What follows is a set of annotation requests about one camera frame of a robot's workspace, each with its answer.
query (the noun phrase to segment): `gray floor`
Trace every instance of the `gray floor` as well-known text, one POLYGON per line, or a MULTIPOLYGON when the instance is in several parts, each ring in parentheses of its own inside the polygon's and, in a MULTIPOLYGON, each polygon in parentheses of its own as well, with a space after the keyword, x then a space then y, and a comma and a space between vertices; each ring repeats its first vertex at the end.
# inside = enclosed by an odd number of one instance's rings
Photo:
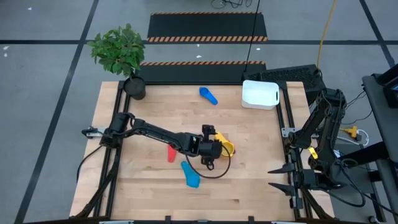
MULTIPOLYGON (((1 40, 78 40, 93 0, 0 0, 1 40)), ((270 40, 320 40, 332 0, 263 0, 270 40)), ((384 40, 398 40, 396 0, 366 0, 384 40)), ((255 11, 246 8, 221 11, 255 11)), ((217 11, 210 0, 99 0, 87 39, 98 32, 130 22, 144 38, 153 12, 217 11)), ((357 0, 338 1, 326 40, 377 40, 357 0)), ((13 223, 21 205, 44 137, 53 117, 77 45, 0 44, 0 217, 13 223)), ((196 44, 147 45, 146 62, 245 60, 248 45, 196 44)), ((398 61, 398 45, 388 45, 398 61)), ((251 60, 265 60, 267 68, 316 63, 317 45, 253 45, 251 60)), ((380 45, 325 45, 321 69, 327 87, 340 88, 348 100, 361 91, 361 77, 389 68, 380 45)), ((75 191, 76 168, 86 139, 80 134, 91 124, 100 84, 119 80, 104 72, 83 47, 65 104, 34 191, 25 222, 67 218, 75 191)), ((345 122, 370 112, 367 98, 347 112, 345 122)), ((373 116, 356 123, 370 135, 370 144, 381 140, 373 116)), ((347 192, 348 197, 354 193, 347 192)), ((353 210, 333 201, 335 214, 344 220, 365 222, 374 212, 368 203, 353 210)))

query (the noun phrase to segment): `orange striped tape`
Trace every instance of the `orange striped tape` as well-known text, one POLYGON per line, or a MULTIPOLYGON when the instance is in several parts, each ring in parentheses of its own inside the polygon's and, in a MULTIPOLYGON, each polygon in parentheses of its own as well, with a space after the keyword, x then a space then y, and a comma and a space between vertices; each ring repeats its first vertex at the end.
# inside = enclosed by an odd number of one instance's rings
MULTIPOLYGON (((244 65, 246 61, 215 61, 215 62, 142 62, 140 66, 153 65, 244 65)), ((249 65, 265 65, 263 61, 248 61, 249 65)))
POLYGON ((255 14, 255 12, 155 12, 151 15, 189 15, 189 14, 255 14))
MULTIPOLYGON (((254 42, 267 41, 266 36, 254 36, 254 42)), ((148 37, 148 42, 245 42, 251 36, 194 36, 194 37, 148 37)))

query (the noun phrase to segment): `red object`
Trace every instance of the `red object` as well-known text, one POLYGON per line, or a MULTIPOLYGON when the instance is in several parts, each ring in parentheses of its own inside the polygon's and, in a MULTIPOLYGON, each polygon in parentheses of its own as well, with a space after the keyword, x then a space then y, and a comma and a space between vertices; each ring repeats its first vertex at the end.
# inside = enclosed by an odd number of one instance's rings
POLYGON ((177 151, 173 149, 170 145, 167 145, 167 160, 168 162, 174 162, 177 151))

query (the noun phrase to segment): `yellow cable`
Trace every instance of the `yellow cable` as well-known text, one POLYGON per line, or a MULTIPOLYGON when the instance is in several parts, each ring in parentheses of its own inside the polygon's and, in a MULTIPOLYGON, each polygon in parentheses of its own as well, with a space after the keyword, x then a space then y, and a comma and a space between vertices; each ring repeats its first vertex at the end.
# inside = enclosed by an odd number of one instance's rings
POLYGON ((319 68, 319 64, 321 63, 321 53, 322 53, 323 40, 325 39, 326 33, 328 32, 329 22, 331 21, 331 15, 333 15, 333 11, 335 10, 336 2, 337 2, 337 0, 333 0, 333 5, 331 5, 331 9, 330 9, 330 12, 329 12, 328 22, 326 22, 325 30, 323 31, 323 35, 322 35, 322 38, 321 38, 321 43, 319 45, 319 51, 318 51, 317 68, 319 68))

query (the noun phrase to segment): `white container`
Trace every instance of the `white container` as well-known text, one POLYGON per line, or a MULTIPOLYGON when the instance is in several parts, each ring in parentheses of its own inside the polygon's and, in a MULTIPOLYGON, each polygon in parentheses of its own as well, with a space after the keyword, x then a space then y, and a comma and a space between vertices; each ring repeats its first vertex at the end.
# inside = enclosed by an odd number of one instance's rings
POLYGON ((271 82, 246 80, 243 82, 242 106, 271 110, 279 103, 279 86, 271 82))

